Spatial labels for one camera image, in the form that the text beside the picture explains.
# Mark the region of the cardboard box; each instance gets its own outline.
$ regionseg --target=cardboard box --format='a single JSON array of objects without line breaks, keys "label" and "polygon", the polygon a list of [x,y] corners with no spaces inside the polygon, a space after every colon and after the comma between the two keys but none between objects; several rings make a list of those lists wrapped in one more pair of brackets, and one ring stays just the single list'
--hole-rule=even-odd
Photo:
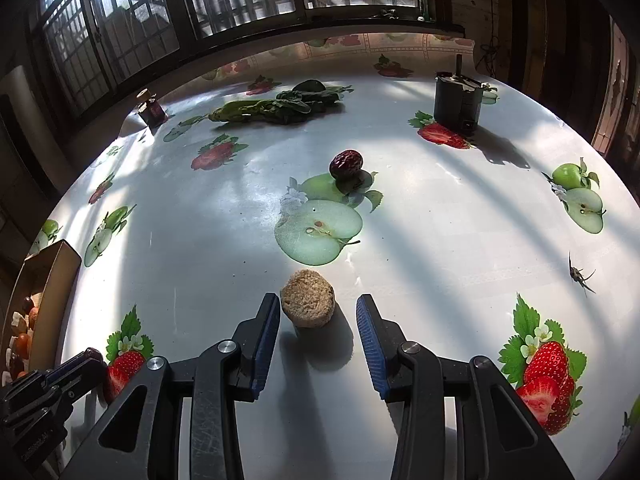
[{"label": "cardboard box", "polygon": [[6,370],[4,353],[13,335],[12,317],[14,312],[22,312],[21,306],[26,296],[31,296],[34,305],[39,307],[27,371],[54,367],[66,303],[81,263],[78,253],[64,240],[25,259],[2,326],[0,374]]}]

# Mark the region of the insect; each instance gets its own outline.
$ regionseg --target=insect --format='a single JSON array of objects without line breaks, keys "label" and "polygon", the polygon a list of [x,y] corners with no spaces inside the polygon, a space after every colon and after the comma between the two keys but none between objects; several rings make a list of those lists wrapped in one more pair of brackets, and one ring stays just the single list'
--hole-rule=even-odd
[{"label": "insect", "polygon": [[576,269],[575,267],[571,266],[571,252],[569,252],[569,275],[571,276],[571,279],[574,280],[574,282],[576,283],[580,283],[580,286],[582,288],[586,288],[587,290],[590,290],[591,292],[593,292],[594,294],[596,293],[595,290],[589,288],[589,285],[587,285],[585,282],[591,277],[593,276],[593,272],[595,272],[595,270],[586,278],[583,278],[581,275],[582,269]]}]

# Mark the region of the black electric motor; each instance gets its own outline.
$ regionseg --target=black electric motor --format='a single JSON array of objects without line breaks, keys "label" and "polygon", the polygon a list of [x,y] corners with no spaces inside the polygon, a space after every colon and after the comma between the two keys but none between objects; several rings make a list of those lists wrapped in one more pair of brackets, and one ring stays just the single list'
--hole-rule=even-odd
[{"label": "black electric motor", "polygon": [[449,130],[471,135],[478,126],[482,93],[479,81],[462,75],[462,54],[458,54],[456,73],[436,72],[433,118]]}]

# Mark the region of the small jar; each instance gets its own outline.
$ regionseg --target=small jar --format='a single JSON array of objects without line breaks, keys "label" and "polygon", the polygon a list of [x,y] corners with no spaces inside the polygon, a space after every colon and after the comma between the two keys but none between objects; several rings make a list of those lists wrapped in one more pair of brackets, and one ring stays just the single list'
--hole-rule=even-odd
[{"label": "small jar", "polygon": [[166,114],[156,99],[156,95],[151,95],[148,88],[140,92],[137,95],[137,99],[138,114],[149,128],[160,126],[166,120]]}]

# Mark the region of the cable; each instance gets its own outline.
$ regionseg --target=cable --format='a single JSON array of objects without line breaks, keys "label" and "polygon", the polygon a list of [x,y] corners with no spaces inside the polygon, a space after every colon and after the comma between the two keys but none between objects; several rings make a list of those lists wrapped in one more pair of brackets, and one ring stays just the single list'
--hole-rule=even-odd
[{"label": "cable", "polygon": [[498,37],[495,35],[494,28],[494,0],[491,0],[491,39],[489,40],[488,44],[483,43],[480,45],[480,48],[482,49],[484,54],[482,54],[482,57],[478,59],[478,62],[476,63],[476,69],[478,68],[480,63],[484,61],[486,72],[493,78],[495,78],[495,57],[498,54],[498,49],[500,48],[499,45],[494,44],[494,39],[497,40]]}]

